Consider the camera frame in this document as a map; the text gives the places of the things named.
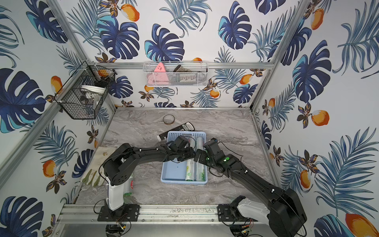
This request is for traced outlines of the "plastic wrap roll green label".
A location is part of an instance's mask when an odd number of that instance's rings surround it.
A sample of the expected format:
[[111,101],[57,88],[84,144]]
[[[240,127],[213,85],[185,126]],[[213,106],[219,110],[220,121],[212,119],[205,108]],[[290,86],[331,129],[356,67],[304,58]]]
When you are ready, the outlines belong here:
[[[203,138],[197,137],[196,139],[196,149],[203,150]],[[201,164],[199,161],[196,164],[196,180],[202,184],[206,183],[205,175],[205,165]]]

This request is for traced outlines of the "plastic wrap roll green print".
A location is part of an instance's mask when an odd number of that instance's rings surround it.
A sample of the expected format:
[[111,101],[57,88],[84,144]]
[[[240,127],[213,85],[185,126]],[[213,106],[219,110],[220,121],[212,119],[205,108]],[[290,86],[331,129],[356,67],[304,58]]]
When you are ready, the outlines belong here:
[[[194,148],[196,146],[196,141],[191,136],[186,136],[186,138],[189,141],[189,146],[191,147],[191,150],[194,151]],[[190,158],[187,160],[187,166],[186,166],[186,181],[194,181],[194,160],[193,158]]]

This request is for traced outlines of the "plastic wrap roll red label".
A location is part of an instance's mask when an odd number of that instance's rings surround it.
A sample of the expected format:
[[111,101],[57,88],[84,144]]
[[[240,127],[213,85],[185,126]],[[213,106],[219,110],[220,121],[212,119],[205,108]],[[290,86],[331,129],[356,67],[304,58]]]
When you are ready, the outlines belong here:
[[124,183],[123,196],[129,197],[133,194],[133,175],[131,175],[128,180]]

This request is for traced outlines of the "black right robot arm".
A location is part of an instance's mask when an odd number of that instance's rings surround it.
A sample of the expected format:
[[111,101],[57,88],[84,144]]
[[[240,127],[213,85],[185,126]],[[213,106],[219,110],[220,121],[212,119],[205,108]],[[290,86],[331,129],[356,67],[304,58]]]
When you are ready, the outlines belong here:
[[268,225],[278,237],[294,237],[306,223],[307,216],[294,190],[283,190],[269,183],[249,170],[240,159],[231,154],[225,155],[220,149],[215,152],[198,149],[192,157],[240,183],[258,197],[267,207]]

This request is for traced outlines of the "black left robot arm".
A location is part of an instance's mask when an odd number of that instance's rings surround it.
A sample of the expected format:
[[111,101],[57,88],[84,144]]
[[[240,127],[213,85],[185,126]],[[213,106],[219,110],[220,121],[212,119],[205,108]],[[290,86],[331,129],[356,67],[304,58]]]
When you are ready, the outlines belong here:
[[122,144],[102,164],[104,179],[107,182],[107,205],[115,211],[124,205],[124,184],[138,165],[151,162],[169,162],[176,160],[183,162],[195,156],[189,142],[180,142],[178,145],[170,142],[151,148],[132,147],[128,143]]

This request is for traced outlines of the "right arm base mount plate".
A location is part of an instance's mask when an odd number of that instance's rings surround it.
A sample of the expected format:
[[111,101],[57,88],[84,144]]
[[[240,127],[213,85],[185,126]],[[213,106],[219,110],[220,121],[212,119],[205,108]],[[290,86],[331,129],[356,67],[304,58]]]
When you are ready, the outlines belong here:
[[239,203],[245,199],[245,196],[238,196],[230,204],[219,204],[217,206],[218,221],[235,223],[249,220],[249,218],[242,216],[237,208]]

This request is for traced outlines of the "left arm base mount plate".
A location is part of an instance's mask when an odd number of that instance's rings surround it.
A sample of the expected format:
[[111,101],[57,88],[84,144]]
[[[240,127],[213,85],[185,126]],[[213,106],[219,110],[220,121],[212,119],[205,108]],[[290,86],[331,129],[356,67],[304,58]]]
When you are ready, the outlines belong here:
[[98,222],[137,222],[140,214],[140,205],[124,204],[122,207],[112,211],[105,205],[101,207]]

